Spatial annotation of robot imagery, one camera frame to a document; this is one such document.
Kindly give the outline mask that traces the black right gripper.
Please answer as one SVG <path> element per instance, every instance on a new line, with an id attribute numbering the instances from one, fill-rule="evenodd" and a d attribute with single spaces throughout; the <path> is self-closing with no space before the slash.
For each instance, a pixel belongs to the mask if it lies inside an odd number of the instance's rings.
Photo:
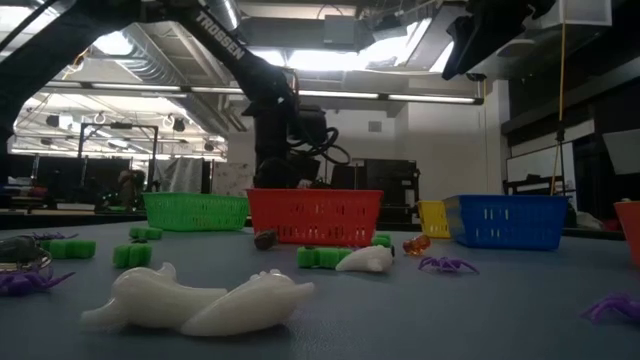
<path id="1" fill-rule="evenodd" d="M 467 11 L 483 16 L 461 16 L 446 29 L 453 49 L 446 61 L 442 78 L 450 80 L 467 73 L 521 33 L 521 22 L 536 20 L 556 4 L 556 0 L 468 0 Z"/>

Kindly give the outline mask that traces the grey panel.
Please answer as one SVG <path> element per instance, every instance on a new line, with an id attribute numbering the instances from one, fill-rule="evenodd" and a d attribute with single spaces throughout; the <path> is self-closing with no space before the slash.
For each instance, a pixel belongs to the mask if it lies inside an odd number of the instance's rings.
<path id="1" fill-rule="evenodd" d="M 640 173 L 640 129 L 605 133 L 603 139 L 617 175 Z"/>

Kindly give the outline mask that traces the person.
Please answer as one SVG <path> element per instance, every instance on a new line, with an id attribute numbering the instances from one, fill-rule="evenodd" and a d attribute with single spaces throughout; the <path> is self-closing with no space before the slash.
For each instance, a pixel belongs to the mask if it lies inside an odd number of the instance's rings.
<path id="1" fill-rule="evenodd" d="M 126 211 L 134 208 L 136 199 L 143 191 L 145 173 L 141 170 L 123 170 L 118 176 L 118 198 Z"/>

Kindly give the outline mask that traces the blue plastic basket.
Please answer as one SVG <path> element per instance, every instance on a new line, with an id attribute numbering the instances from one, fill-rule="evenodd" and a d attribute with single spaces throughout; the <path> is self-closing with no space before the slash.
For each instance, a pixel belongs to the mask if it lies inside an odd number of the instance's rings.
<path id="1" fill-rule="evenodd" d="M 443 201 L 453 240 L 470 248 L 555 250 L 568 199 L 549 195 L 458 195 Z"/>

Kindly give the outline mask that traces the white plastic ghost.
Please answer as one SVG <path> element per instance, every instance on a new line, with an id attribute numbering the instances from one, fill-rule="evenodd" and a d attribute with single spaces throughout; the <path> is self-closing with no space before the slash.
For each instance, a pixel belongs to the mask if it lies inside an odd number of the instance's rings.
<path id="1" fill-rule="evenodd" d="M 225 288 L 180 284 L 176 268 L 169 262 L 158 270 L 135 267 L 113 282 L 105 305 L 81 314 L 80 324 L 85 329 L 103 331 L 126 325 L 176 330 L 227 293 Z"/>
<path id="2" fill-rule="evenodd" d="M 313 282 L 295 283 L 278 269 L 262 271 L 196 313 L 179 332 L 223 337 L 264 330 L 285 322 L 314 291 Z"/>
<path id="3" fill-rule="evenodd" d="M 386 273 L 393 265 L 394 257 L 389 248 L 381 245 L 356 250 L 344 257 L 335 267 L 336 271 Z"/>

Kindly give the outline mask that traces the silver ceiling duct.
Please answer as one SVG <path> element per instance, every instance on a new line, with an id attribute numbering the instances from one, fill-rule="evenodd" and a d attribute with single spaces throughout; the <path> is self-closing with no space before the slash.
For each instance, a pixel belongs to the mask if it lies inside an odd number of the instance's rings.
<path id="1" fill-rule="evenodd" d="M 241 22 L 241 13 L 235 0 L 204 0 L 214 17 L 226 29 L 236 30 Z"/>

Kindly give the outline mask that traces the long ceiling light bar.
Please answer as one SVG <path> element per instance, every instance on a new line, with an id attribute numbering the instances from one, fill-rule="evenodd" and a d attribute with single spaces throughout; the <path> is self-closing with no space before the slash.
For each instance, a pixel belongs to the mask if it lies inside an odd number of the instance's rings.
<path id="1" fill-rule="evenodd" d="M 168 93 L 210 93 L 224 95 L 243 95 L 240 88 L 233 87 L 189 87 L 189 86 L 165 86 L 150 85 L 144 86 L 146 92 L 168 92 Z M 415 94 L 387 94 L 387 93 L 367 93 L 348 91 L 328 91 L 328 90 L 300 90 L 298 94 L 302 97 L 335 98 L 349 100 L 376 100 L 391 102 L 411 102 L 411 103 L 437 103 L 437 104 L 460 104 L 460 105 L 481 105 L 482 98 L 472 97 L 450 97 L 440 95 L 415 95 Z"/>

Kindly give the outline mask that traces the yellow plastic basket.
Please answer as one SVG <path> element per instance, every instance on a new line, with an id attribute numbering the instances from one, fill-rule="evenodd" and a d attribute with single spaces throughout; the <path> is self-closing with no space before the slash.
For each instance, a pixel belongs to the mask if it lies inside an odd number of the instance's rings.
<path id="1" fill-rule="evenodd" d="M 424 235 L 438 239 L 450 237 L 446 209 L 442 201 L 419 201 L 418 213 Z"/>

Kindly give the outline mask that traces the grey cloth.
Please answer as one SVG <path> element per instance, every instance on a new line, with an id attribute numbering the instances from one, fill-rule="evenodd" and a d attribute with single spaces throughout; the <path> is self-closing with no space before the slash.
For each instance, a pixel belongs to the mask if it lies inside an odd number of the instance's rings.
<path id="1" fill-rule="evenodd" d="M 203 164 L 203 159 L 184 157 L 157 160 L 152 184 L 159 192 L 200 193 Z"/>

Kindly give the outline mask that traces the green plastic basket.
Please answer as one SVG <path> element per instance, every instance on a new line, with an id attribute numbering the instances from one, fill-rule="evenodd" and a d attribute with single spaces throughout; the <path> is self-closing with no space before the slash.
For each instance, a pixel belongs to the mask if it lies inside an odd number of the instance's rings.
<path id="1" fill-rule="evenodd" d="M 150 227 L 174 232 L 235 231 L 245 226 L 245 197 L 200 193 L 144 193 Z"/>

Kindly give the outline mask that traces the black cabinet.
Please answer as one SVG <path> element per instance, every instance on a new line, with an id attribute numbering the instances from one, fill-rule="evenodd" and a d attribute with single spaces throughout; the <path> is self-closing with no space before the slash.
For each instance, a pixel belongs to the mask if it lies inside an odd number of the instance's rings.
<path id="1" fill-rule="evenodd" d="M 379 221 L 413 224 L 418 210 L 420 170 L 415 160 L 355 159 L 335 165 L 329 176 L 334 189 L 383 192 Z"/>

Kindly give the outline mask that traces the red plastic basket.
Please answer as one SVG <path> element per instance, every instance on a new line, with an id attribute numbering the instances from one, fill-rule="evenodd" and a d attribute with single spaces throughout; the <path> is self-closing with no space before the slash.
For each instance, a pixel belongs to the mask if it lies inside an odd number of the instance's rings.
<path id="1" fill-rule="evenodd" d="M 380 213 L 380 190 L 250 189 L 256 233 L 273 230 L 281 243 L 366 247 Z"/>

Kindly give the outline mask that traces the grey ceiling unit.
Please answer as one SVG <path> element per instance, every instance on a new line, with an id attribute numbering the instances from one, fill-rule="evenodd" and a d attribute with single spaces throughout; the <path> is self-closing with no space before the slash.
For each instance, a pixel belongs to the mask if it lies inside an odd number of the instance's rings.
<path id="1" fill-rule="evenodd" d="M 356 19 L 353 16 L 326 15 L 324 17 L 323 42 L 326 46 L 353 46 L 355 35 Z"/>

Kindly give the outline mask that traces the purple plastic spider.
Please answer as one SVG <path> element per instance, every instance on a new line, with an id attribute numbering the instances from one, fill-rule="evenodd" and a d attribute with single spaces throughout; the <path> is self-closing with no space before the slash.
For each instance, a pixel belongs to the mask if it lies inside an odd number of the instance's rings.
<path id="1" fill-rule="evenodd" d="M 597 322 L 608 310 L 613 310 L 627 319 L 640 323 L 640 299 L 627 294 L 611 294 L 595 302 L 581 316 L 591 322 Z"/>
<path id="2" fill-rule="evenodd" d="M 37 292 L 46 292 L 72 277 L 74 272 L 54 278 L 36 272 L 21 272 L 0 275 L 0 296 L 21 297 Z"/>
<path id="3" fill-rule="evenodd" d="M 35 233 L 32 232 L 29 237 L 34 239 L 36 242 L 42 241 L 54 241 L 54 240 L 70 240 L 74 239 L 78 236 L 78 233 L 72 235 L 64 235 L 60 232 L 56 233 Z"/>
<path id="4" fill-rule="evenodd" d="M 433 270 L 439 273 L 458 274 L 461 272 L 471 272 L 479 274 L 479 270 L 471 263 L 458 258 L 449 257 L 425 257 L 419 265 L 419 270 Z"/>

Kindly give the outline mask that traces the green toy block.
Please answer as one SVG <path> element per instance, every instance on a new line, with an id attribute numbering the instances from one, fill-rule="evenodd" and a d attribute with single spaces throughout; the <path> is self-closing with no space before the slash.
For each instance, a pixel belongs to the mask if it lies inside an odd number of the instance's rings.
<path id="1" fill-rule="evenodd" d="M 120 245 L 113 249 L 112 262 L 115 268 L 129 269 L 150 264 L 152 247 L 148 244 Z"/>
<path id="2" fill-rule="evenodd" d="M 90 259 L 96 252 L 96 243 L 86 240 L 45 240 L 41 247 L 53 259 Z"/>

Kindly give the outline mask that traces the white wall board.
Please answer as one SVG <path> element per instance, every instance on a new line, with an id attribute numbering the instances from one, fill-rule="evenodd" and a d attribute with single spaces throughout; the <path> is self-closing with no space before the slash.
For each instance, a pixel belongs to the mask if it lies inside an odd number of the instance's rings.
<path id="1" fill-rule="evenodd" d="M 507 180 L 510 182 L 522 181 L 525 180 L 528 175 L 551 177 L 555 164 L 555 154 L 556 148 L 552 146 L 507 159 Z M 563 155 L 563 160 L 558 160 L 556 175 L 564 176 L 567 182 L 574 184 L 575 167 L 573 144 L 564 143 L 561 154 Z"/>

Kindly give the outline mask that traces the orange translucent pumpkin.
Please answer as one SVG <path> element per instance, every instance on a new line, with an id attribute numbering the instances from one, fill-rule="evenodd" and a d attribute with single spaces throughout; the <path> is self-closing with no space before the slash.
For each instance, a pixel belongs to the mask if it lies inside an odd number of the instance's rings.
<path id="1" fill-rule="evenodd" d="M 430 246 L 431 239 L 424 234 L 406 240 L 402 244 L 404 252 L 409 256 L 421 256 Z"/>

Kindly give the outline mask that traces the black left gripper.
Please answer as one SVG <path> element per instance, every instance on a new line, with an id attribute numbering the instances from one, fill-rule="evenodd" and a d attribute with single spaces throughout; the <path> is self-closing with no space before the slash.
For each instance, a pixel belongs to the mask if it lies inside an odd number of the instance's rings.
<path id="1" fill-rule="evenodd" d="M 255 188 L 309 188 L 316 180 L 320 162 L 298 155 L 286 159 L 269 158 L 261 163 L 254 176 Z"/>

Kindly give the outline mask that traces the orange plastic bowl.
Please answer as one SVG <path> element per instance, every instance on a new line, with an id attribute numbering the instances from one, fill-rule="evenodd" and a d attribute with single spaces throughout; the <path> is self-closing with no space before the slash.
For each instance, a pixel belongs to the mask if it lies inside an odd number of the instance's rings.
<path id="1" fill-rule="evenodd" d="M 614 208 L 629 245 L 632 262 L 640 268 L 640 201 L 616 202 Z"/>

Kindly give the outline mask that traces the black metal frame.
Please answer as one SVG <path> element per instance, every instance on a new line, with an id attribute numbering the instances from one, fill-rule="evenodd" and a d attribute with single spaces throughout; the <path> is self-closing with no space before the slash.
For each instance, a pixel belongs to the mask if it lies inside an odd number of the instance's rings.
<path id="1" fill-rule="evenodd" d="M 81 123 L 80 133 L 77 149 L 77 158 L 82 163 L 82 170 L 80 172 L 79 186 L 84 187 L 86 180 L 89 180 L 90 186 L 98 184 L 100 188 L 115 188 L 117 185 L 117 178 L 121 171 L 131 170 L 132 162 L 135 160 L 137 153 L 110 153 L 110 158 L 98 158 L 98 155 L 107 155 L 107 152 L 95 152 L 90 155 L 89 151 L 85 151 L 85 143 L 88 140 L 97 140 L 97 136 L 100 135 L 100 141 L 108 142 L 109 140 L 121 140 L 127 142 L 129 145 L 135 146 L 136 142 L 142 142 L 143 138 L 137 141 L 133 137 L 122 136 L 117 137 L 113 135 L 111 138 L 104 137 L 106 133 L 105 128 L 111 130 L 149 130 L 153 133 L 151 141 L 151 152 L 141 153 L 142 160 L 145 160 L 148 165 L 148 172 L 146 178 L 153 178 L 155 174 L 155 165 L 157 161 L 158 140 L 159 140 L 159 128 L 155 125 L 136 125 L 125 122 L 111 122 L 109 124 L 91 124 Z"/>

